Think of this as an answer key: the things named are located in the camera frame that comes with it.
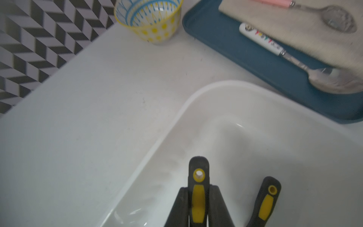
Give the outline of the yellow black file tool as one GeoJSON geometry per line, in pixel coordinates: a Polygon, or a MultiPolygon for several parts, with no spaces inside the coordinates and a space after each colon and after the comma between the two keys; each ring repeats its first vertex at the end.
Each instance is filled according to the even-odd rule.
{"type": "Polygon", "coordinates": [[[209,211],[209,162],[195,156],[189,161],[188,209],[189,226],[205,227],[209,211]]]}
{"type": "Polygon", "coordinates": [[[246,227],[264,227],[276,206],[281,192],[281,183],[267,176],[263,179],[260,190],[256,197],[251,218],[246,227]]]}

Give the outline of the white plastic storage box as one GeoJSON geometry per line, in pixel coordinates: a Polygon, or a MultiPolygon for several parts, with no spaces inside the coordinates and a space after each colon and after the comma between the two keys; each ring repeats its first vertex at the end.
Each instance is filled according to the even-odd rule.
{"type": "Polygon", "coordinates": [[[282,191],[269,227],[360,227],[363,135],[243,81],[192,95],[130,176],[102,227],[162,227],[194,156],[210,164],[231,218],[244,227],[263,179],[282,191]]]}

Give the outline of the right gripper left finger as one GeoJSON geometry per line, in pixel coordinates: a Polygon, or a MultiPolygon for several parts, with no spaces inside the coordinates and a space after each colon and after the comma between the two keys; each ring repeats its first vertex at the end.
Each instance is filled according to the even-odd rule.
{"type": "Polygon", "coordinates": [[[188,188],[181,187],[164,227],[189,226],[189,199],[188,188]]]}

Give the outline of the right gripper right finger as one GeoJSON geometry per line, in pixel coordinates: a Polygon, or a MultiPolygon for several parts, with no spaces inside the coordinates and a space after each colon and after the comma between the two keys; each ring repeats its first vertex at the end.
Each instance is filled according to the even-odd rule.
{"type": "Polygon", "coordinates": [[[209,187],[209,227],[234,227],[226,203],[217,185],[209,187]]]}

